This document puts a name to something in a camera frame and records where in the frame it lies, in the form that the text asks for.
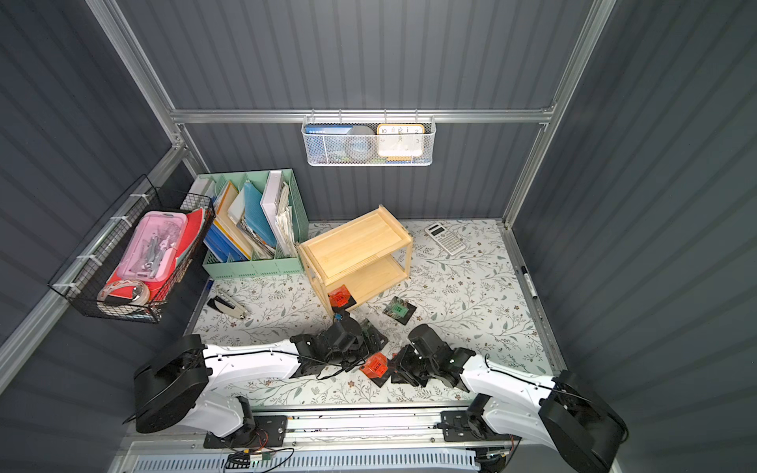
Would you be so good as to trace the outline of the red tea bag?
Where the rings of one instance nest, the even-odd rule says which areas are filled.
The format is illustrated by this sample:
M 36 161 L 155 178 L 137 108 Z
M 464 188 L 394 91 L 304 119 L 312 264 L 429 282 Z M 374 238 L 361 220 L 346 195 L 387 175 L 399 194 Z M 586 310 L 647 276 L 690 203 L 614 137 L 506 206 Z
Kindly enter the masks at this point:
M 392 376 L 390 373 L 390 367 L 388 366 L 388 358 L 386 358 L 381 352 L 372 354 L 372 356 L 364 362 L 360 371 L 378 387 L 383 387 Z
M 349 307 L 356 305 L 356 300 L 345 285 L 341 285 L 328 294 L 329 305 L 335 313 L 347 311 Z

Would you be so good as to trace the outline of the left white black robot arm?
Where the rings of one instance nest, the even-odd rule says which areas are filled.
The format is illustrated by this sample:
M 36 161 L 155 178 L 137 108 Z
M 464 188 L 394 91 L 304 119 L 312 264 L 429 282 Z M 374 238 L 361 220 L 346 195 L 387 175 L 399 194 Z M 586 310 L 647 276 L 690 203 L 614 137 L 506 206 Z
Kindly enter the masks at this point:
M 127 420 L 140 434 L 180 425 L 236 437 L 252 429 L 254 416 L 244 396 L 223 393 L 226 386 L 319 376 L 328 367 L 350 372 L 371 355 L 362 326 L 347 313 L 320 333 L 263 345 L 219 346 L 198 334 L 183 336 L 136 370 Z

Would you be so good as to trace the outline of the green tea bag middle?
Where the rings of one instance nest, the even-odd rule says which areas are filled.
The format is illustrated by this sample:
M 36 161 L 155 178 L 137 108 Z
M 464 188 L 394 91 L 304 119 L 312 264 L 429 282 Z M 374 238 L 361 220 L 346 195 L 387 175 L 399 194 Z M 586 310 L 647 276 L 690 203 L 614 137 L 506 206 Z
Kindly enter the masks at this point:
M 370 319 L 365 319 L 361 322 L 361 330 L 365 345 L 370 355 L 382 351 L 382 349 L 386 347 L 386 344 L 388 344 L 388 337 L 383 335 L 371 323 Z

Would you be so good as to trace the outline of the green tea bag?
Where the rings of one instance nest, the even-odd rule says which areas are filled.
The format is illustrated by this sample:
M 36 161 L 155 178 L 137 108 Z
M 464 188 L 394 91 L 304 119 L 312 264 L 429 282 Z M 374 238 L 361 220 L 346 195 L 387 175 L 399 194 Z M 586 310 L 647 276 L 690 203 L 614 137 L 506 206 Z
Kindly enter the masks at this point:
M 371 323 L 370 319 L 365 319 L 361 322 L 361 330 L 365 345 L 370 355 L 382 351 L 382 349 L 386 347 L 386 344 L 388 344 L 388 337 L 383 335 Z
M 394 321 L 406 325 L 413 317 L 417 307 L 405 299 L 393 297 L 392 300 L 384 307 L 382 313 Z

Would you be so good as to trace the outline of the green tea bag right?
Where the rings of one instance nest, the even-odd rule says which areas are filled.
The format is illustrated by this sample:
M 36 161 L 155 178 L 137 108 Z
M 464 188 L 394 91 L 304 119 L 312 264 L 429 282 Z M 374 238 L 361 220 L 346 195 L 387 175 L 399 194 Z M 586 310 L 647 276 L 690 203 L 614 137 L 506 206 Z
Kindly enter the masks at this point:
M 405 299 L 393 297 L 392 300 L 384 307 L 382 313 L 394 321 L 406 325 L 413 317 L 417 307 Z

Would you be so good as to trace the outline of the wooden two-tier shelf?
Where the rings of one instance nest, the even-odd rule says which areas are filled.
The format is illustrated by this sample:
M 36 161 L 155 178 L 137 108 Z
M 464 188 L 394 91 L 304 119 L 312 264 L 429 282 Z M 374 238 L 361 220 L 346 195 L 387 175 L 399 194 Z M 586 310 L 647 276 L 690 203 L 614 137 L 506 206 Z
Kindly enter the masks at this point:
M 328 315 L 328 295 L 345 287 L 357 305 L 410 276 L 413 236 L 386 209 L 377 209 L 298 246 L 305 274 Z

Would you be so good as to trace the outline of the floral table mat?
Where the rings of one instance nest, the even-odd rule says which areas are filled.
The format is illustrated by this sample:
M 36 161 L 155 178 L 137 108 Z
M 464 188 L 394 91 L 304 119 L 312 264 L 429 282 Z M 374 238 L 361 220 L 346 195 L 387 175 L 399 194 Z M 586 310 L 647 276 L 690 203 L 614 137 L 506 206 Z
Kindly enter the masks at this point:
M 557 374 L 553 358 L 545 350 L 496 220 L 452 220 L 451 230 L 467 249 L 447 255 L 424 232 L 426 221 L 406 221 L 414 238 L 410 277 L 351 309 L 354 319 L 370 319 L 388 337 L 384 354 L 392 357 L 408 342 L 409 331 L 427 323 L 451 347 L 485 354 L 502 365 L 531 374 Z M 210 297 L 223 292 L 243 305 L 248 318 L 238 320 L 195 306 L 187 327 L 216 345 L 244 346 L 277 342 L 300 333 L 318 333 L 331 318 L 303 273 L 213 282 Z M 402 325 L 382 313 L 393 297 L 417 307 Z M 228 395 L 244 395 L 254 406 L 300 407 L 333 405 L 452 404 L 467 401 L 470 394 L 431 380 L 426 387 L 387 382 L 373 384 L 359 371 L 337 374 L 334 368 L 297 380 L 236 382 Z

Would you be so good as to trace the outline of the white calculator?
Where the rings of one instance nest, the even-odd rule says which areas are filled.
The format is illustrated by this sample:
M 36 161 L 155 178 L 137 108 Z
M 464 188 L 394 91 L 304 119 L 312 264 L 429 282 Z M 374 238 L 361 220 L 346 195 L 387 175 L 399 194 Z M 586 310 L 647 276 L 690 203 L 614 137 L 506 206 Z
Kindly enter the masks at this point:
M 464 241 L 443 222 L 433 222 L 424 232 L 449 256 L 458 255 L 467 249 Z

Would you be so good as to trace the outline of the black white stapler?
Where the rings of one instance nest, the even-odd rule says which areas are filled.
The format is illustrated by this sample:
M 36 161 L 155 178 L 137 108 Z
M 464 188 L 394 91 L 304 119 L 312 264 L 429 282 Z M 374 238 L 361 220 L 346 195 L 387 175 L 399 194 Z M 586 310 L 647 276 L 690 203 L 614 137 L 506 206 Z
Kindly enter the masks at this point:
M 206 305 L 208 305 L 210 309 L 214 309 L 214 311 L 218 311 L 218 313 L 222 313 L 227 317 L 232 317 L 238 320 L 245 320 L 248 318 L 248 311 L 242 305 L 221 296 L 215 296 L 209 299 Z

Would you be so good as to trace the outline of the teal folder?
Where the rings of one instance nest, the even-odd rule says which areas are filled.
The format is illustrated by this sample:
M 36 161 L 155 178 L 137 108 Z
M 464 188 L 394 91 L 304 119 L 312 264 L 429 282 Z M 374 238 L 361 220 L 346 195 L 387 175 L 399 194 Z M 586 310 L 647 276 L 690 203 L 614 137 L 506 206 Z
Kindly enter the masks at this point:
M 262 242 L 276 248 L 275 236 L 260 206 L 262 193 L 250 182 L 244 183 L 244 222 Z

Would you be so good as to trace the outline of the blue books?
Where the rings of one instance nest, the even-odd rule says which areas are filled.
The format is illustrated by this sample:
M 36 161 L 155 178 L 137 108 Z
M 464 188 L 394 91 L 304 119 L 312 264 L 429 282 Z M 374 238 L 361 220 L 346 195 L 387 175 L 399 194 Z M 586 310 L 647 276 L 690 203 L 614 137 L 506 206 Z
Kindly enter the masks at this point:
M 210 226 L 204 243 L 219 262 L 248 261 L 244 254 L 215 224 Z

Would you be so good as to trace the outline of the red folder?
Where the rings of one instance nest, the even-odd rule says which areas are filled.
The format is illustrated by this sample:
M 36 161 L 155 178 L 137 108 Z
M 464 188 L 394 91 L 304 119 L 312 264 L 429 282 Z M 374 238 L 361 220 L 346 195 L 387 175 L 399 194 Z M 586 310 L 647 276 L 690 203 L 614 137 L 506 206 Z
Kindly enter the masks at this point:
M 150 289 L 150 293 L 151 293 L 149 303 L 158 303 L 160 301 L 163 301 L 167 297 L 170 290 L 171 283 L 175 281 L 175 278 L 177 278 L 177 270 L 181 267 L 181 264 L 183 264 L 183 262 L 187 261 L 187 258 L 189 257 L 189 254 L 190 254 L 190 250 L 196 244 L 200 236 L 200 231 L 202 230 L 202 227 L 205 224 L 206 212 L 202 208 L 196 209 L 190 213 L 181 213 L 181 214 L 185 214 L 187 216 L 187 224 L 185 227 L 185 231 L 183 232 L 183 237 L 181 238 L 181 242 L 179 243 L 179 249 L 177 250 L 177 257 L 175 258 L 175 262 L 173 263 L 172 271 L 170 275 L 165 281 L 162 281 L 162 282 L 157 282 L 157 283 L 144 282 L 147 285 L 147 287 Z M 114 270 L 114 273 L 112 273 L 112 276 L 110 276 L 110 279 L 108 279 L 108 283 L 112 283 L 119 280 L 123 280 L 123 279 L 119 278 L 116 275 L 116 270 Z

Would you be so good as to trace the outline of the grey tape roll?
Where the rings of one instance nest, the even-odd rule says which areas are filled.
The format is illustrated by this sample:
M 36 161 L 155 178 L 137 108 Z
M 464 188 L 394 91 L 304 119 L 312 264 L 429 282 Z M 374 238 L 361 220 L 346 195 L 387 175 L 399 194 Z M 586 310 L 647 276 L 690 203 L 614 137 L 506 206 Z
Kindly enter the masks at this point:
M 366 163 L 376 154 L 375 132 L 366 125 L 355 125 L 344 139 L 345 155 L 353 162 Z

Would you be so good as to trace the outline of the pink plastic case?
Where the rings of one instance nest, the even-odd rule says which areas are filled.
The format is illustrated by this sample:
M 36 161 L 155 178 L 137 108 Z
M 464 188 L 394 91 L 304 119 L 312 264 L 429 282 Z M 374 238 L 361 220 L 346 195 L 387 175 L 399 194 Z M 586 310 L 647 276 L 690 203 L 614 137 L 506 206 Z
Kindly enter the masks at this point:
M 165 281 L 172 271 L 186 224 L 185 214 L 146 213 L 116 267 L 116 275 L 123 280 Z

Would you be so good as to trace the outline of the yellow white clock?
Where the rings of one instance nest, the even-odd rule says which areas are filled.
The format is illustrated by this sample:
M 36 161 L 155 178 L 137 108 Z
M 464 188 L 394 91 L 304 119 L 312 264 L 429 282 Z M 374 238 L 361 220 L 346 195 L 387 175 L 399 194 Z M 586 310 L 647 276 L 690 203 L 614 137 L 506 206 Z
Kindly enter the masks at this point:
M 420 158 L 424 153 L 423 124 L 382 123 L 377 127 L 377 152 L 386 159 Z

